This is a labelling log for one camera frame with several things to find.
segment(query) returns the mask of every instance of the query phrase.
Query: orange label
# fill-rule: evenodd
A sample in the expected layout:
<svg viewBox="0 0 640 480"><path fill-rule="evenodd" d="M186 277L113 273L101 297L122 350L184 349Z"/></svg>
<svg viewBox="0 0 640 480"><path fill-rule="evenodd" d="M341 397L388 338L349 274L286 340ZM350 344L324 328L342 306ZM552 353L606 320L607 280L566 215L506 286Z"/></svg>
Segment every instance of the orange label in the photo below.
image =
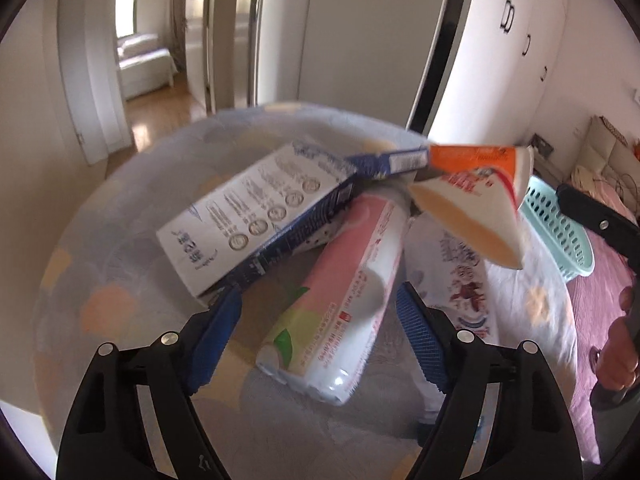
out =
<svg viewBox="0 0 640 480"><path fill-rule="evenodd" d="M477 168L497 168L509 175L516 174L516 148L513 146L436 146L429 147L432 168L458 173Z"/></svg>

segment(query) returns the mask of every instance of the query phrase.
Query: pink blanket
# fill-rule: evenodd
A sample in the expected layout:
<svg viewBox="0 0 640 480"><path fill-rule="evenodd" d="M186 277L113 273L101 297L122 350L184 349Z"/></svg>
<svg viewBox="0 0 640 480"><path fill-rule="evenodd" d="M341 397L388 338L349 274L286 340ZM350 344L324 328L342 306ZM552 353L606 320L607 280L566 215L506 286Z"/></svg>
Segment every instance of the pink blanket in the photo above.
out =
<svg viewBox="0 0 640 480"><path fill-rule="evenodd" d="M596 191L600 196L595 198L633 220L610 186L597 182ZM595 270L588 278L579 276L567 284L578 335L578 371L570 413L582 457L600 463L589 404L589 395L596 383L589 364L589 351L592 346L604 346L609 326L623 315L618 298L622 289L632 284L632 273L625 260L601 237L592 232L588 235L595 256Z"/></svg>

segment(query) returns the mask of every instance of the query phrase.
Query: blue gripper pad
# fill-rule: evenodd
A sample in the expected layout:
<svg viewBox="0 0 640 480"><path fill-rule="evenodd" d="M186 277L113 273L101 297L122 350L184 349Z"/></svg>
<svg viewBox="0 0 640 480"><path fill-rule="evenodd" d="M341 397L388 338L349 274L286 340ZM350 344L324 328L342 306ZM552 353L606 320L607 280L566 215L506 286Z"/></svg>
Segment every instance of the blue gripper pad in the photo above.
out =
<svg viewBox="0 0 640 480"><path fill-rule="evenodd" d="M398 318L409 343L411 343L424 377L430 383L435 384L442 393L447 394L452 384L447 375L444 349L433 328L427 322L420 305L417 303L418 300L420 298L410 283L405 282L400 285L396 295Z"/></svg>
<svg viewBox="0 0 640 480"><path fill-rule="evenodd" d="M184 364L183 384L187 394L192 396L201 386L209 384L216 370L218 361L225 351L226 343L238 324L242 312L242 295L237 288L233 288L222 296L212 307L212 316L208 312L193 316L207 316L206 325L196 326L194 346L187 351ZM189 330L183 329L180 336Z"/></svg>

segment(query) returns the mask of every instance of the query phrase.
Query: bed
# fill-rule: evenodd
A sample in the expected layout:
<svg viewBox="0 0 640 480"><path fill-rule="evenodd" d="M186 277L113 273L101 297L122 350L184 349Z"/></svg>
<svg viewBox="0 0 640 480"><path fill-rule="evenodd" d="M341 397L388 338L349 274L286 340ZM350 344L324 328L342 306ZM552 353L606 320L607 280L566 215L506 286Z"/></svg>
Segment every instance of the bed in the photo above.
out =
<svg viewBox="0 0 640 480"><path fill-rule="evenodd" d="M157 34L141 34L118 48L122 97L133 99L163 86L174 86L177 72L167 48L159 47Z"/></svg>
<svg viewBox="0 0 640 480"><path fill-rule="evenodd" d="M606 118L594 117L580 149L571 183L636 222L640 162L626 140ZM595 268L587 278L567 284L572 300L578 343L576 387L570 413L580 453L587 462L600 463L589 395L596 383L593 372L597 349L607 340L609 326L623 315L620 292L632 284L632 273L620 257L598 235L588 232Z"/></svg>

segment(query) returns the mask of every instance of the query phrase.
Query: wooden floor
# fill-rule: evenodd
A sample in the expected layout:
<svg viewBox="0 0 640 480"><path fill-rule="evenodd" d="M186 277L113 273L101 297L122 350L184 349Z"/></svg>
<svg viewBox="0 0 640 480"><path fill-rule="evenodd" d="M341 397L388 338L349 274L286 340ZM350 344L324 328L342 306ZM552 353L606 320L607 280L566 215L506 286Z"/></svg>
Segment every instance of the wooden floor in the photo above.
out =
<svg viewBox="0 0 640 480"><path fill-rule="evenodd" d="M109 156L107 176L136 153L207 116L205 109L189 93L184 74L175 77L174 88L162 88L127 101L125 114L133 134L133 145Z"/></svg>

